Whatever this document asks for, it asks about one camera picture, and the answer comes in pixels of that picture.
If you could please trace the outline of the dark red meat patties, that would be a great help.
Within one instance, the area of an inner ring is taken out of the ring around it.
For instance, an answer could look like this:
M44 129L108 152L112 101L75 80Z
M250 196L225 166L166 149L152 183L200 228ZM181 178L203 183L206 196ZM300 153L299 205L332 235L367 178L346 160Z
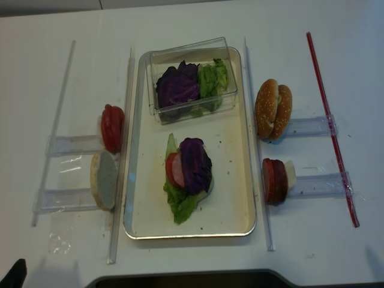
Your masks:
M288 178L283 162L264 158L262 172L265 202L274 206L282 204L288 193Z

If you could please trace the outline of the purple cabbage leaf on tray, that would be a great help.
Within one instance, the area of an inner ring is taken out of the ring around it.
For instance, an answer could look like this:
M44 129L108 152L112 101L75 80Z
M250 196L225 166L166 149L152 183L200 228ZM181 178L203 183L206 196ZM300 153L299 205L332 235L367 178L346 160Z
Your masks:
M205 151L204 142L199 138L185 138L179 151L186 194L208 192L212 181L212 161Z

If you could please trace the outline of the sesame bun half remaining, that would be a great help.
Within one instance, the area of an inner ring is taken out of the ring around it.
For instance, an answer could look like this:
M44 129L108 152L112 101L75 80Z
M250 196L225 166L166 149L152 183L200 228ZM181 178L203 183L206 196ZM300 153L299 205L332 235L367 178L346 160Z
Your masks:
M274 129L269 135L269 140L278 140L290 122L292 113L292 93L288 86L278 86L277 114L274 119Z

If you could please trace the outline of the clear rail far left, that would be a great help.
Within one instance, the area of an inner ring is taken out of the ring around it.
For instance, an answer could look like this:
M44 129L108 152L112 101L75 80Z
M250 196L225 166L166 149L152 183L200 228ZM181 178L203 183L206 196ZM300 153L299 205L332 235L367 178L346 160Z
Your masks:
M52 129L51 129L50 137L49 137L49 141L48 141L48 146L47 146L46 153L45 153L43 174L41 177L40 186L39 186L37 196L35 199L35 203L34 203L33 217L32 217L32 222L31 222L32 227L36 227L37 223L38 223L38 216L40 214L40 205L42 203L43 191L45 189L46 182L47 182L47 176L48 176L49 166L50 166L50 158L52 156L52 151L53 151L53 148L55 145L56 133L57 133L57 129L58 129L59 120L61 117L62 106L64 103L65 93L67 90L68 78L69 78L70 71L71 71L71 65L72 65L73 55L74 55L75 49L76 49L76 40L73 40L71 42L71 46L70 46L70 52L69 52L68 59L67 59L64 78L63 78L61 90L59 93L58 105L56 107L55 117L53 120Z

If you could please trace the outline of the clear pusher track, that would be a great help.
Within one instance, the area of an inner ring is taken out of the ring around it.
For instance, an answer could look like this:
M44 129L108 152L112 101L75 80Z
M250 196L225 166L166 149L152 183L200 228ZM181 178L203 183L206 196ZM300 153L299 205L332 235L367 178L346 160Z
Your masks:
M61 157L68 155L90 155L103 149L104 146L97 135L88 136L56 136L49 137L45 155Z
M69 190L41 190L38 192L33 211L38 214L55 212L91 211L98 206L90 188Z
M337 126L333 115L291 119L283 137L336 136Z
M288 199L321 199L352 196L349 174L297 176L295 186L289 190Z

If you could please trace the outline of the clear pusher track upper left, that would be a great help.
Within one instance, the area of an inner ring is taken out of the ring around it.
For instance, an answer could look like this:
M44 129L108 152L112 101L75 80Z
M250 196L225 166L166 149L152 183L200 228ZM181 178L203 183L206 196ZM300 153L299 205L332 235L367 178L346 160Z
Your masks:
M97 135L88 136L56 136L49 137L45 155L61 157L68 155L90 155L103 149L104 146Z

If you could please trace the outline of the clear tape patch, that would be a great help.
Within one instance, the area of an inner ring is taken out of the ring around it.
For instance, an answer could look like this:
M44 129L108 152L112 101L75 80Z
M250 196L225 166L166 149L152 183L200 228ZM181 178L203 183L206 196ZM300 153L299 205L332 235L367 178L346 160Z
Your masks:
M50 254L67 255L71 249L73 228L67 224L54 224L49 234L48 252Z

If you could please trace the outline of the clear pusher track lower right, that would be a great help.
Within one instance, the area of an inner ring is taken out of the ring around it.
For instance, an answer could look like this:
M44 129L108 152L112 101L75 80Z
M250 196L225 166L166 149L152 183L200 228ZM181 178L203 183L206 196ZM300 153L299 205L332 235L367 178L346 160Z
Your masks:
M288 199L321 199L352 196L349 174L297 176L295 186L289 190Z

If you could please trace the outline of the sesame bun top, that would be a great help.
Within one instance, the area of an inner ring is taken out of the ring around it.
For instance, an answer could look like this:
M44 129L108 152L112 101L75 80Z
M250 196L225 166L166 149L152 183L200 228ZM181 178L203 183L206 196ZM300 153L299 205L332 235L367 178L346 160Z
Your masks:
M266 139L274 129L277 106L278 82L268 79L261 85L254 107L257 133L261 139Z

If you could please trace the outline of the cream metal tray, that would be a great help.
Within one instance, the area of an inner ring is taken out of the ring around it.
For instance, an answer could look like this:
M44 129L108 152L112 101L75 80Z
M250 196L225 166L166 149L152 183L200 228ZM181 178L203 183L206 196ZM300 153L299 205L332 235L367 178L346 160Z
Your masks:
M229 50L238 84L233 108L173 124L159 123L149 111L151 81L149 54L139 60L130 162L124 211L124 230L137 240L219 236L245 236L256 225L254 194L257 177L251 169L249 151L253 133L250 107L244 100L242 61L235 48ZM212 161L214 185L190 218L176 224L163 189L166 181L167 140L200 138Z

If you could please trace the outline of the red tomato slices stack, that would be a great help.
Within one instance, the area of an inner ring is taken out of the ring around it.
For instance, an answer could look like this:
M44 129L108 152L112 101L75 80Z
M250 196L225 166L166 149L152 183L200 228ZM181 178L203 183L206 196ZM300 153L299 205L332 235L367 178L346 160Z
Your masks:
M101 115L101 135L104 146L112 154L121 151L121 134L125 115L118 106L105 105Z

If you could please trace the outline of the white bread slice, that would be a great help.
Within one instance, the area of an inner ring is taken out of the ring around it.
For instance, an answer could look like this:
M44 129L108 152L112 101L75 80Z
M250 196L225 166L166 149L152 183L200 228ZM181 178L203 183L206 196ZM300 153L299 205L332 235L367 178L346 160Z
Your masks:
M118 171L111 154L105 149L93 155L91 161L91 194L97 206L110 211L115 206Z

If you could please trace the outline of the clear rail right of tray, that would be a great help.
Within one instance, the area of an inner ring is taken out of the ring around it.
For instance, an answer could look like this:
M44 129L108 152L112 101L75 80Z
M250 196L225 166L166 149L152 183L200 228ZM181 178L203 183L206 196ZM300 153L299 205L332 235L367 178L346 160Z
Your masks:
M256 144L256 163L257 163L257 178L259 182L260 192L259 199L261 202L261 210L262 210L262 220L264 226L264 234L266 241L266 249L268 252L275 251L275 244L272 238L272 230L270 223L270 213L267 204L265 203L265 187L264 187L264 179L262 172L262 150L260 147L259 137L257 135L257 125L256 125L256 114L254 112L254 104L256 101L256 97L254 95L254 87L253 87L253 77L251 72L251 62L250 62L250 50L247 46L246 38L244 38L244 56L245 56L245 69L247 74L247 89L250 98L250 106L251 106L251 121L254 130L254 141Z

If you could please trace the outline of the red plastic rail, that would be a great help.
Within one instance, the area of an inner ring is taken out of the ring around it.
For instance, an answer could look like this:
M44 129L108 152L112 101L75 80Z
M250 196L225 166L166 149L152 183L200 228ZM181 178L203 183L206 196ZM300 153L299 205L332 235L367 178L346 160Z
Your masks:
M307 37L307 43L308 43L308 46L310 49L310 54L311 54L311 59L313 62L314 71L316 74L317 84L319 86L320 96L322 99L326 120L328 122L329 130L331 132L332 144L333 144L335 156L337 159L337 167L338 167L340 175L341 175L341 182L342 182L342 185L344 188L344 193L345 193L346 202L347 202L347 208L348 208L348 211L350 214L350 218L351 218L353 227L359 228L360 223L358 220L358 216L357 216L356 209L355 209L355 204L353 202L353 197L352 197L352 192L353 192L352 184L351 184L351 181L349 178L349 174L348 174L348 172L344 166L344 161L343 161L343 157L341 154L341 150L340 150L340 146L339 146L338 138L337 138L337 126L335 124L333 115L332 115L330 107L329 107L328 99L326 97L325 87L323 84L322 75L321 75L319 63L317 60L316 51L314 48L314 43L313 43L311 33L307 32L306 37Z

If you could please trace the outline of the white cheese slice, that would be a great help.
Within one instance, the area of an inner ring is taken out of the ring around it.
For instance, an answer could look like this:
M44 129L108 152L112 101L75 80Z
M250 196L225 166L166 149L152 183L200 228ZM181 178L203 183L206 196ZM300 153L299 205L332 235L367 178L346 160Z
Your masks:
M296 172L293 161L287 161L284 164L287 176L288 190L291 190L296 185Z

